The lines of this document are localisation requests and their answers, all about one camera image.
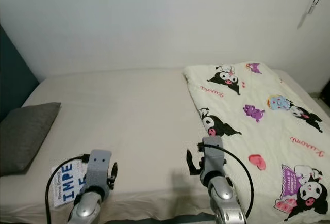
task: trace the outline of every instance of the white blanket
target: white blanket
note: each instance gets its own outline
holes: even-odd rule
[[[261,63],[190,66],[190,94],[209,135],[247,166],[255,187],[251,223],[330,219],[330,128]],[[243,207],[249,182],[227,158]]]

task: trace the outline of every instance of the white wall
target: white wall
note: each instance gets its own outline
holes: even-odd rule
[[[0,0],[1,24],[39,79],[92,70],[259,60],[307,91],[330,70],[330,0]]]

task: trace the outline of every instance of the cartoon character print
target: cartoon character print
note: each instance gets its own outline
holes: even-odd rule
[[[217,72],[213,78],[208,79],[207,81],[228,86],[231,90],[235,91],[237,95],[240,95],[238,77],[235,75],[235,68],[230,65],[222,65],[216,67],[216,69],[220,69],[220,72]]]
[[[254,105],[248,104],[243,107],[243,110],[247,116],[251,116],[252,118],[256,119],[256,122],[259,122],[265,112],[265,110],[256,109]]]
[[[309,125],[316,128],[320,133],[323,133],[323,131],[320,129],[319,124],[316,122],[316,121],[322,122],[321,118],[319,118],[317,115],[308,112],[303,107],[295,106],[293,103],[291,103],[290,111],[295,117],[303,119]]]
[[[274,208],[289,214],[284,220],[300,212],[314,209],[319,214],[328,211],[327,189],[320,183],[322,172],[309,166],[282,165],[282,194]]]
[[[248,63],[248,64],[246,64],[246,68],[249,69],[249,70],[251,70],[254,73],[260,73],[260,74],[262,74],[259,71],[259,68],[258,68],[259,64],[260,63]]]
[[[200,112],[203,125],[210,136],[242,134],[241,132],[234,130],[228,123],[223,123],[218,117],[213,115],[209,116],[209,108],[201,108]]]
[[[272,95],[267,99],[267,105],[272,110],[289,110],[291,102],[281,95]]]

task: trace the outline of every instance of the pink heart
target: pink heart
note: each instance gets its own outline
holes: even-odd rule
[[[249,161],[252,165],[255,165],[258,167],[260,171],[263,171],[266,169],[266,163],[263,157],[261,157],[260,154],[251,154],[249,156]]]

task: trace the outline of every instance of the dark teal wall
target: dark teal wall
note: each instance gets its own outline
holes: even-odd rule
[[[39,84],[0,26],[0,121],[21,107]]]

